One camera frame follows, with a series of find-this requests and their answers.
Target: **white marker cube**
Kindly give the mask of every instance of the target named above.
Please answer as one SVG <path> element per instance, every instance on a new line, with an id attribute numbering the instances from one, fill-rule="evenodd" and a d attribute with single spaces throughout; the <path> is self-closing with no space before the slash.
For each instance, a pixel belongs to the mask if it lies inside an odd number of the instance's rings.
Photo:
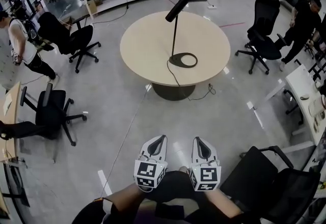
<path id="1" fill-rule="evenodd" d="M 195 191 L 214 190 L 218 187 L 221 179 L 221 167 L 192 167 L 190 180 Z"/>
<path id="2" fill-rule="evenodd" d="M 133 178 L 138 186 L 156 188 L 164 177 L 166 165 L 136 160 Z"/>

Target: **black hair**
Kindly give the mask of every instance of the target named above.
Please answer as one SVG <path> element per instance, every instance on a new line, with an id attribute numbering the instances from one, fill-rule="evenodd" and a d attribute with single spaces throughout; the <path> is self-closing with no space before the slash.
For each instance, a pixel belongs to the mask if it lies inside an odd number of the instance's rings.
<path id="1" fill-rule="evenodd" d="M 5 11 L 0 11 L 0 21 L 3 19 L 3 18 L 8 18 L 9 15 L 7 12 Z"/>
<path id="2" fill-rule="evenodd" d="M 313 0 L 313 1 L 316 3 L 316 5 L 317 5 L 318 7 L 321 8 L 321 2 L 320 2 L 320 0 Z"/>

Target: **paper on desk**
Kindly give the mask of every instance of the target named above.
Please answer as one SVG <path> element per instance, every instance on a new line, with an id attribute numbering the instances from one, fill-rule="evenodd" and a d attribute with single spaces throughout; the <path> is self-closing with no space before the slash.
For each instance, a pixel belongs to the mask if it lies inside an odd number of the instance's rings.
<path id="1" fill-rule="evenodd" d="M 6 115 L 9 107 L 10 107 L 10 104 L 12 102 L 12 98 L 11 98 L 11 94 L 9 94 L 8 96 L 6 96 L 6 100 L 5 100 L 5 103 L 4 103 L 4 115 Z"/>

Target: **black pants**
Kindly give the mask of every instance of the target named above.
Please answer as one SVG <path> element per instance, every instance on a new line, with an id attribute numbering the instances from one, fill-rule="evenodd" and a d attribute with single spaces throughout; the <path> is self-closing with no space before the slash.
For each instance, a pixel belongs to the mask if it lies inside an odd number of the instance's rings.
<path id="1" fill-rule="evenodd" d="M 53 71 L 53 69 L 50 68 L 50 66 L 47 63 L 42 61 L 37 54 L 33 58 L 32 62 L 30 62 L 28 65 L 25 64 L 25 66 L 27 66 L 33 72 L 48 76 L 52 80 L 55 79 L 56 77 L 56 74 Z"/>
<path id="2" fill-rule="evenodd" d="M 292 41 L 294 41 L 294 44 L 292 46 L 292 49 L 290 50 L 289 54 L 282 59 L 282 62 L 285 64 L 289 63 L 299 52 L 303 47 L 305 46 L 305 43 L 308 41 L 309 36 L 302 36 L 298 34 L 294 28 L 290 28 L 284 37 L 285 42 L 287 45 L 291 45 Z M 277 47 L 278 50 L 280 50 L 282 47 L 285 46 L 284 42 L 279 39 L 275 42 L 275 46 Z"/>

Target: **black desk lamp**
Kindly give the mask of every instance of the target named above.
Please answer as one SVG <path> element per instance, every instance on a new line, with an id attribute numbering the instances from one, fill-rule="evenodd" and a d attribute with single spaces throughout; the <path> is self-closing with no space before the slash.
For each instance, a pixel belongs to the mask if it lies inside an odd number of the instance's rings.
<path id="1" fill-rule="evenodd" d="M 178 54 L 174 55 L 174 43 L 175 43 L 175 35 L 177 32 L 178 15 L 189 2 L 204 2 L 204 1 L 207 1 L 207 0 L 179 0 L 178 3 L 173 7 L 173 9 L 165 17 L 165 19 L 168 22 L 172 22 L 175 19 L 172 55 L 171 55 L 169 61 L 171 64 L 173 64 L 177 67 L 191 68 L 191 67 L 194 67 L 198 63 L 197 57 L 192 53 L 184 52 L 184 53 L 178 53 Z M 184 64 L 181 59 L 185 55 L 191 55 L 192 57 L 194 57 L 196 59 L 196 63 L 194 65 L 190 65 L 190 66 Z"/>

